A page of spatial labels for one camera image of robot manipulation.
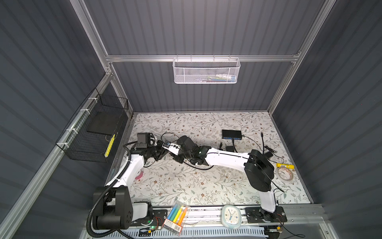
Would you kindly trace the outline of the black ribbed network switch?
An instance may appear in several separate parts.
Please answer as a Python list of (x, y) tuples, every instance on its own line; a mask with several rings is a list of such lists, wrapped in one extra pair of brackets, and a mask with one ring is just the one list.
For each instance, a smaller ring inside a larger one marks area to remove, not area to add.
[(242, 132), (240, 130), (222, 130), (223, 139), (242, 140)]

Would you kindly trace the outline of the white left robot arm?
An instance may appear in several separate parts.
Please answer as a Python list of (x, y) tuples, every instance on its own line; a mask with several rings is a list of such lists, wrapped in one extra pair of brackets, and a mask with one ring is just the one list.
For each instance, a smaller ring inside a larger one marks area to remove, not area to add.
[(94, 205), (86, 221), (89, 236), (102, 238), (119, 232), (130, 239), (131, 237), (122, 230), (128, 229), (135, 223), (145, 224), (153, 220), (152, 204), (132, 203), (129, 188), (149, 158), (160, 160), (167, 154), (162, 145), (163, 141), (158, 140), (146, 147), (138, 146), (137, 141), (123, 146), (127, 153), (126, 162), (106, 186), (99, 187), (94, 192)]

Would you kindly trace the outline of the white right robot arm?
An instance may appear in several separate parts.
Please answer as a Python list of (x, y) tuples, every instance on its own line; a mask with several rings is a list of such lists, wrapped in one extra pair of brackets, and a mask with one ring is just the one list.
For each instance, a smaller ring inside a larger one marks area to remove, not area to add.
[(174, 160), (179, 163), (188, 160), (192, 165), (222, 166), (245, 173), (249, 184), (259, 192), (260, 208), (256, 217), (264, 222), (281, 220), (281, 209), (274, 194), (275, 168), (269, 161), (273, 156), (271, 152), (261, 153), (255, 149), (249, 153), (223, 151), (210, 146), (198, 146), (185, 135), (176, 143), (167, 145)]

